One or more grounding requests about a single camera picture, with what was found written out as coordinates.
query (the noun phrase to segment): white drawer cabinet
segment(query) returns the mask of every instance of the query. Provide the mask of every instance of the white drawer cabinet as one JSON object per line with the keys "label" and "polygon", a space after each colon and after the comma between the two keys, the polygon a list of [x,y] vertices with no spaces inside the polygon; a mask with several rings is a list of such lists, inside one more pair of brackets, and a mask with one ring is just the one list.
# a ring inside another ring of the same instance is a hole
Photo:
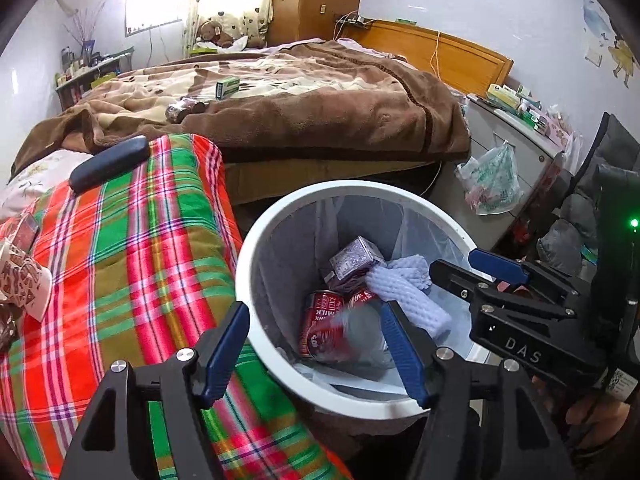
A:
{"label": "white drawer cabinet", "polygon": [[471,155],[479,158],[505,140],[510,143],[516,156],[522,199],[517,207],[507,213],[477,215],[465,202],[462,185],[454,174],[456,165],[448,162],[442,167],[442,174],[436,181],[430,200],[458,222],[478,247],[490,250],[509,229],[560,150],[518,118],[479,105],[474,95],[469,98],[466,116],[471,131]]}

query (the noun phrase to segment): green and white plastic bag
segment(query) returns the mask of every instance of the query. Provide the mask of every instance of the green and white plastic bag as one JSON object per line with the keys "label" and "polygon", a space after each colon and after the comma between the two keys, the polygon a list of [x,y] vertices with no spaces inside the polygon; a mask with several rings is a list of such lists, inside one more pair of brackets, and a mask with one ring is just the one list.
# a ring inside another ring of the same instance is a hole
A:
{"label": "green and white plastic bag", "polygon": [[478,215],[510,211],[522,197],[513,146],[508,142],[459,164],[456,177],[465,189],[465,200]]}

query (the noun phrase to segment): wooden headboard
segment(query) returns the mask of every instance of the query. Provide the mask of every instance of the wooden headboard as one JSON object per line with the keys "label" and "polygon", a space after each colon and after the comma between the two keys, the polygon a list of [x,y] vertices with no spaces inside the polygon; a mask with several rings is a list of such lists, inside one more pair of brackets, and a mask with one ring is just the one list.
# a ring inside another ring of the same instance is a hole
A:
{"label": "wooden headboard", "polygon": [[413,66],[434,73],[431,57],[438,45],[438,60],[442,80],[463,91],[484,95],[491,83],[502,85],[513,59],[484,46],[462,40],[428,28],[375,20],[370,28],[344,27],[345,37],[362,46],[404,56]]}

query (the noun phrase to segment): qr code label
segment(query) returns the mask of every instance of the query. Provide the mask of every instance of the qr code label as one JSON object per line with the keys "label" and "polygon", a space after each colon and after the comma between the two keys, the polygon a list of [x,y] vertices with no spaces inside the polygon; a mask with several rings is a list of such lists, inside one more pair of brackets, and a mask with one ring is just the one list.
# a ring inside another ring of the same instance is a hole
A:
{"label": "qr code label", "polygon": [[621,402],[625,402],[638,386],[638,380],[618,368],[607,386],[607,393]]}

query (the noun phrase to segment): trash can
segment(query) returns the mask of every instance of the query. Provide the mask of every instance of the trash can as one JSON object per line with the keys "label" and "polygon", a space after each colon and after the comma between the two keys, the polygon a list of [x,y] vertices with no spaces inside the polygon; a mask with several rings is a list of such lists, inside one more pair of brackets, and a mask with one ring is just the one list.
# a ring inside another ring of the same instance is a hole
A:
{"label": "trash can", "polygon": [[[251,313],[249,340],[277,381],[321,410],[372,421],[420,415],[424,411],[406,394],[323,383],[296,370],[305,299],[326,288],[321,266],[359,235],[387,260],[421,254],[428,263],[442,258],[466,269],[476,247],[441,209],[393,186],[336,180],[297,190],[260,216],[240,251],[236,297]],[[453,318],[452,329],[436,342],[484,362],[488,351],[468,337],[468,304],[436,285],[427,294]],[[367,381],[382,381],[367,374]]]}

